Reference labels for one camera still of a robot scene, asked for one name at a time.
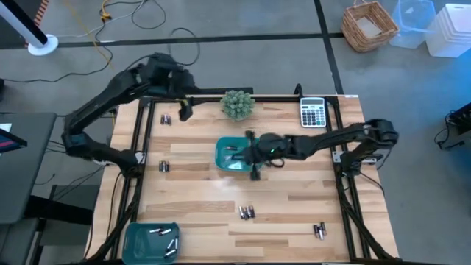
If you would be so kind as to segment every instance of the black desk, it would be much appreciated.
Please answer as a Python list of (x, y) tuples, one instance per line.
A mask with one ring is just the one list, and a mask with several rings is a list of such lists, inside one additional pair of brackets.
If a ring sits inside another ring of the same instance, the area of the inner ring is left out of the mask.
[(91, 210), (31, 195), (55, 120), (55, 113), (0, 114), (0, 124), (28, 142), (0, 156), (0, 262), (25, 264), (41, 219), (91, 224)]
[(23, 218), (55, 120), (54, 113), (0, 115), (0, 124), (11, 123), (10, 132), (28, 142), (0, 156), (0, 224)]
[(0, 123), (11, 123), (10, 132), (28, 142), (28, 147), (0, 156), (0, 224), (24, 217), (91, 224), (88, 209), (31, 195), (55, 119), (55, 113), (0, 114)]

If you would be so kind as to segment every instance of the table leg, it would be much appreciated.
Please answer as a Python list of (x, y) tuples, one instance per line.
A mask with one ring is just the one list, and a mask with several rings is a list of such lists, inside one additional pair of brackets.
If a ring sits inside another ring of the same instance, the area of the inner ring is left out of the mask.
[(53, 219), (80, 225), (91, 225), (93, 211), (31, 195), (29, 196), (24, 215), (25, 217)]

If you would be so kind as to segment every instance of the clear plastic bin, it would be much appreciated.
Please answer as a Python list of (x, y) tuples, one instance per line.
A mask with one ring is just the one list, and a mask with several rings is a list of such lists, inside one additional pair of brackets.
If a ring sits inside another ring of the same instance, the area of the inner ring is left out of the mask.
[(392, 18), (400, 31), (389, 44), (416, 49), (425, 41), (425, 33), (430, 33), (428, 26), (435, 18), (435, 6), (428, 0), (398, 0)]

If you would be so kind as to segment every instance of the calculator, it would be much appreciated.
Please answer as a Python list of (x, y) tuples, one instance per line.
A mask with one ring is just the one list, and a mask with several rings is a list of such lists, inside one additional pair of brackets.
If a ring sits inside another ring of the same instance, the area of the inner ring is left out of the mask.
[(306, 128), (325, 127), (324, 99), (321, 97), (301, 98), (301, 125)]

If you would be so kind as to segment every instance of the wicker basket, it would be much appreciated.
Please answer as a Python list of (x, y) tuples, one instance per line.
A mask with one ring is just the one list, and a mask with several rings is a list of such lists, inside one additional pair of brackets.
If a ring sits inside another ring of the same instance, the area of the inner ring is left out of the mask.
[[(354, 50), (368, 52), (391, 40), (399, 32), (399, 28), (377, 1), (370, 3), (362, 1), (363, 4), (356, 5), (355, 0), (354, 6), (345, 10), (341, 30)], [(381, 33), (373, 38), (368, 38), (356, 23), (358, 19), (363, 17), (381, 29)]]

